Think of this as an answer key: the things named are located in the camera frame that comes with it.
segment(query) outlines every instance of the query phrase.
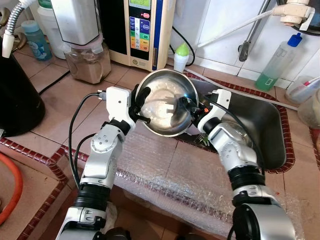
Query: electrical cord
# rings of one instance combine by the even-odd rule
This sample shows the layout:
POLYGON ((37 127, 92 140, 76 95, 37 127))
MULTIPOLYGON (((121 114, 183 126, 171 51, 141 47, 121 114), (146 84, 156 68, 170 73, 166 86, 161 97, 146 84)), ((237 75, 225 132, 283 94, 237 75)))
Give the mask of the electrical cord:
MULTIPOLYGON (((187 39, 174 26, 172 26, 172 29, 185 41, 185 43, 189 46, 189 48, 190 48, 190 50, 192 52, 192 56, 193 56, 192 62, 185 65, 186 67, 189 67, 192 64, 194 64, 194 62, 195 62, 195 59, 196 59, 195 51, 192 48, 192 46, 190 45, 190 43, 187 41, 187 39)), ((175 50, 173 49, 173 47, 171 45, 169 45, 169 47, 170 47, 171 51, 173 52, 173 54, 175 54, 175 50)))
POLYGON ((70 164, 70 167, 71 167, 71 171, 72 171, 72 175, 73 175, 73 178, 74 178, 74 181, 75 181, 75 184, 76 184, 76 187, 79 188, 80 186, 80 179, 79 179, 79 176, 78 174, 76 173, 76 169, 75 169, 75 166, 74 166, 74 162, 73 162, 73 158, 72 158, 72 128, 74 126, 74 122, 75 122, 75 119, 79 113, 79 110, 80 108, 82 107, 82 105, 85 103, 85 101, 90 98, 91 96, 96 96, 98 97, 99 96, 99 92, 95 92, 95 93, 90 93, 88 94, 87 96, 85 96, 82 101, 80 102, 79 106, 77 107, 77 109, 75 110, 74 112, 74 115, 71 119, 71 122, 70 122, 70 126, 69 126, 69 134, 68 134, 68 146, 69 146, 69 149, 68 149, 68 155, 69 155, 69 164, 70 164))
POLYGON ((96 135, 96 133, 92 133, 86 137, 84 137, 78 144, 78 146, 76 147, 75 150, 75 154, 74 154, 74 170, 75 170, 75 175, 76 177, 80 180, 79 174, 78 174, 78 154, 81 148, 81 145, 89 138, 92 138, 94 135, 96 135))
POLYGON ((53 85, 55 85, 56 83, 58 83, 61 79, 63 79, 65 76, 67 76, 70 73, 70 70, 68 70, 65 74, 63 74, 61 77, 59 77, 57 80, 55 80, 54 82, 50 83, 48 86, 46 86, 44 89, 42 89, 39 92, 39 95, 43 94, 45 91, 47 91, 49 88, 51 88, 53 85))
POLYGON ((232 238, 232 234, 234 233, 235 229, 234 229, 234 226, 232 225, 232 227, 230 228, 230 231, 229 231, 229 234, 228 234, 228 237, 226 238, 226 240, 231 240, 232 238))
POLYGON ((204 99, 206 99, 207 101, 209 101, 209 103, 217 106, 218 108, 224 110, 227 114, 229 114, 242 128, 243 130, 246 132, 246 134, 248 135, 248 137, 250 138, 251 142, 252 142, 252 146, 256 151, 257 154, 257 162, 258 165, 261 168, 261 173, 262 175, 265 175, 265 162, 261 153, 260 148, 258 147, 258 145, 256 144, 254 138, 252 137, 252 135, 250 134, 250 132, 248 131, 247 127, 242 123, 242 121, 236 116, 234 115, 229 109, 225 108, 224 106, 222 106, 219 103, 216 103, 214 101, 211 101, 208 97, 203 96, 204 99))

